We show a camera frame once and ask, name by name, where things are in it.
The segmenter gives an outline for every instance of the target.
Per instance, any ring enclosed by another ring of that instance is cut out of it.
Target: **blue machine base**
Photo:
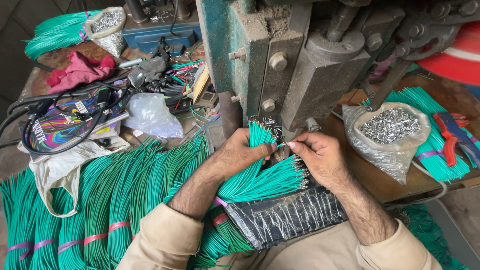
[[[153,52],[158,45],[158,41],[165,37],[165,44],[171,47],[170,55],[182,55],[186,48],[193,46],[197,40],[202,39],[200,23],[198,22],[197,12],[192,12],[192,16],[187,21],[176,21],[173,32],[170,33],[170,24],[147,23],[143,27],[123,28],[122,34],[130,48],[139,48],[141,52]]]

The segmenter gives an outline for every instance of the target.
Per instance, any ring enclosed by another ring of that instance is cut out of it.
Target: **table surface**
[[[70,64],[70,61],[68,61],[68,55],[72,49],[81,52],[87,57],[98,60],[108,55],[105,50],[101,49],[93,42],[84,42],[79,45],[48,52],[40,56],[38,61],[55,69],[64,69]],[[204,55],[200,47],[198,49],[198,53],[199,57]],[[145,56],[145,54],[141,53],[138,49],[130,48],[125,49],[122,55],[131,60]],[[45,78],[49,76],[49,72],[34,68],[25,84],[25,88],[21,93],[20,99],[29,96],[45,94],[49,89],[49,86],[45,82]],[[471,121],[471,124],[467,126],[467,129],[475,137],[479,138],[480,102],[470,92],[468,92],[465,87],[456,82],[440,78],[435,75],[430,75],[429,77],[433,80],[418,75],[403,78],[396,89],[421,86],[448,111],[459,112],[467,116],[467,119]],[[354,89],[342,97],[335,108],[335,111],[341,111],[341,104],[347,103],[349,105],[357,105],[366,98],[367,97],[363,90]],[[189,124],[190,123],[182,122],[184,129],[189,129],[191,126]],[[370,190],[370,192],[377,197],[377,199],[382,202],[393,201],[406,196],[425,193],[427,191],[440,188],[434,179],[428,177],[414,166],[411,166],[408,171],[406,185],[399,184],[381,172],[379,169],[361,158],[360,155],[348,144],[342,121],[332,114],[323,124],[323,130],[326,134],[338,138],[349,168],[356,175],[357,179],[364,184]],[[133,137],[131,130],[122,127],[121,131],[121,136],[132,144],[138,144],[139,140],[142,140],[142,137]],[[18,138],[19,136],[20,135],[16,125],[11,124],[8,129],[5,130],[4,139],[11,140]],[[178,142],[178,140],[174,140],[169,144],[175,144]],[[0,152],[0,177],[6,178],[13,173],[17,173],[25,169],[25,167],[28,165],[28,162],[29,156],[19,152],[15,146],[4,148]],[[472,171],[465,175],[462,180],[456,179],[452,181],[452,184],[457,184],[463,180],[472,179],[478,176],[480,176],[480,171],[477,169],[472,169]]]

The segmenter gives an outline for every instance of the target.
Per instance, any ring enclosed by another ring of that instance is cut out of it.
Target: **man's left hand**
[[[250,130],[239,128],[225,143],[207,160],[210,169],[220,173],[224,181],[246,169],[262,158],[268,160],[276,150],[276,144],[262,144],[249,147]]]

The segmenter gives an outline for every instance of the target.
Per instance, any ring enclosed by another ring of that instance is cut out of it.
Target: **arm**
[[[367,269],[441,269],[406,227],[391,218],[348,171],[338,140],[321,133],[300,134],[288,142],[316,181],[330,189],[348,214],[360,242],[359,263]]]
[[[123,256],[118,270],[185,269],[203,232],[201,222],[220,184],[275,150],[275,145],[249,147],[248,128],[237,130],[200,165],[169,201],[140,221],[140,232]]]

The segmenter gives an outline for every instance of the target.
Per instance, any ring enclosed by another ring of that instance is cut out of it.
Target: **man's right hand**
[[[303,159],[317,182],[332,192],[351,183],[352,178],[336,138],[305,131],[287,144]]]

